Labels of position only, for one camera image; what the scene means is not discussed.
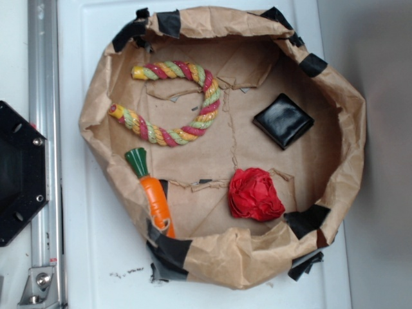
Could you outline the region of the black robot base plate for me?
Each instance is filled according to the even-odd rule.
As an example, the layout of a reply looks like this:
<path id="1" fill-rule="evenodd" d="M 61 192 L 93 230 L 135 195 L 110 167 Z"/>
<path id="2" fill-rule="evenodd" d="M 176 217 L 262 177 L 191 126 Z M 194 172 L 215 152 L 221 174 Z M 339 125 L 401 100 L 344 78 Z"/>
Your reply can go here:
<path id="1" fill-rule="evenodd" d="M 1 101 L 1 246 L 8 246 L 48 202 L 47 139 Z"/>

